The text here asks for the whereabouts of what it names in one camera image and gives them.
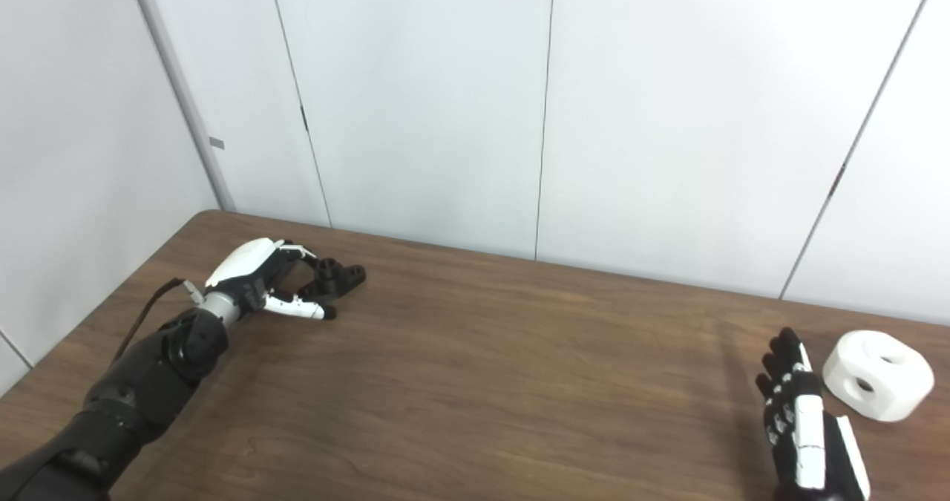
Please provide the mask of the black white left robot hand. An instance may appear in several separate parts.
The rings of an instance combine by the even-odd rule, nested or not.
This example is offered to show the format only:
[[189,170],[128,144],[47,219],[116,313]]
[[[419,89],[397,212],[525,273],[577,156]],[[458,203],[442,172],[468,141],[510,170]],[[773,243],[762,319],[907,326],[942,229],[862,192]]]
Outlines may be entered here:
[[276,289],[276,284],[299,261],[315,264],[318,258],[308,248],[287,240],[248,241],[228,254],[205,281],[199,309],[216,316],[225,328],[260,311],[332,321],[337,316],[332,306]]

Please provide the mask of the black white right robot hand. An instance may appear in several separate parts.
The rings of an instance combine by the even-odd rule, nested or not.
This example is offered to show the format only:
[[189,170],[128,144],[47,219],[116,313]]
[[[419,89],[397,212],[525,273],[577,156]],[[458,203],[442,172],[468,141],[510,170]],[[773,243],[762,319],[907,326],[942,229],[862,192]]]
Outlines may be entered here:
[[756,386],[777,476],[774,500],[868,500],[870,481],[851,421],[825,409],[805,345],[785,327],[769,342]]

